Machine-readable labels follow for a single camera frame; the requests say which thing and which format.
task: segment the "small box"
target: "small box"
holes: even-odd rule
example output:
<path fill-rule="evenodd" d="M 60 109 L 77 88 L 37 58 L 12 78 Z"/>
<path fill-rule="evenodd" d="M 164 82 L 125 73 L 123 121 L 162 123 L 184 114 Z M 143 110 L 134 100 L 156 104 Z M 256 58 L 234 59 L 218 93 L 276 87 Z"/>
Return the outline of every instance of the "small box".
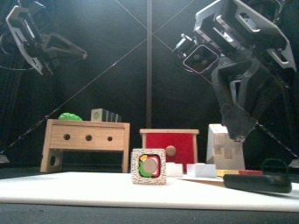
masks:
<path fill-rule="evenodd" d="M 216 178 L 216 165 L 215 164 L 187 164 L 187 175 L 194 178 Z"/>
<path fill-rule="evenodd" d="M 140 129 L 143 148 L 164 149 L 166 162 L 183 165 L 198 163 L 198 129 Z"/>
<path fill-rule="evenodd" d="M 95 108 L 91 110 L 92 122 L 120 123 L 121 116 L 104 108 Z"/>
<path fill-rule="evenodd" d="M 134 184 L 164 185 L 164 149 L 134 149 L 131 160 L 131 172 Z"/>
<path fill-rule="evenodd" d="M 180 178 L 183 176 L 183 164 L 166 163 L 166 176 Z"/>
<path fill-rule="evenodd" d="M 210 124 L 207 164 L 215 164 L 219 170 L 244 170 L 243 143 L 230 139 L 227 127 Z"/>

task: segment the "black object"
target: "black object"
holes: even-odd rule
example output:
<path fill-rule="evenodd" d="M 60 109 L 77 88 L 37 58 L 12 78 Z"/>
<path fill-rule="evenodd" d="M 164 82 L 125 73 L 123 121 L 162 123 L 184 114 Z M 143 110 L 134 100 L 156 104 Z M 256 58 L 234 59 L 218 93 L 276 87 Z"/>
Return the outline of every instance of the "black object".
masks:
<path fill-rule="evenodd" d="M 292 183 L 286 175 L 235 175 L 223 177 L 227 188 L 266 193 L 290 193 Z"/>
<path fill-rule="evenodd" d="M 40 74 L 53 74 L 69 60 L 84 60 L 87 52 L 60 34 L 48 31 L 51 20 L 44 6 L 33 2 L 29 8 L 13 7 L 5 22 L 15 43 L 28 64 Z"/>

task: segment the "wooden leg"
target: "wooden leg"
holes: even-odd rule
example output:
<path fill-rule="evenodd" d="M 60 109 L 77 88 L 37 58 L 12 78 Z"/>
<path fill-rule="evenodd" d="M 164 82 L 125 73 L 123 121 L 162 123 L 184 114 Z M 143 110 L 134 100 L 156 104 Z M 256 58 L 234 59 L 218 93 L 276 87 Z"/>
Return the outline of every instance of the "wooden leg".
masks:
<path fill-rule="evenodd" d="M 61 171 L 63 152 L 57 149 L 48 149 L 43 154 L 41 172 Z"/>

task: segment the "wooden block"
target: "wooden block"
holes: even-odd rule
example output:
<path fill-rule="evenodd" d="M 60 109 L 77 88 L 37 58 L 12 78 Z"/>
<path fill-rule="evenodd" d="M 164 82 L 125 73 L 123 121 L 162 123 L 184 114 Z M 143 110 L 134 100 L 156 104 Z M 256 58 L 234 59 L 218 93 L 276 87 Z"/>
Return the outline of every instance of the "wooden block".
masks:
<path fill-rule="evenodd" d="M 263 175 L 262 171 L 252 171 L 252 170 L 240 170 L 238 171 L 238 174 L 242 175 Z"/>
<path fill-rule="evenodd" d="M 226 174 L 239 174 L 239 170 L 218 170 L 218 177 L 222 177 Z"/>
<path fill-rule="evenodd" d="M 134 149 L 131 159 L 131 172 L 134 184 L 164 185 L 164 149 Z"/>

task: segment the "red box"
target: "red box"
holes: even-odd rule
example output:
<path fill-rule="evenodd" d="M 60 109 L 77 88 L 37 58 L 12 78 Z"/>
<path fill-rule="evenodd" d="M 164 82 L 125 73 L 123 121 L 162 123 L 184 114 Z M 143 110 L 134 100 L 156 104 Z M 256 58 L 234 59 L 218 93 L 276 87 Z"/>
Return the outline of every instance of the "red box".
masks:
<path fill-rule="evenodd" d="M 196 129 L 140 129 L 144 149 L 166 149 L 166 162 L 198 163 Z"/>

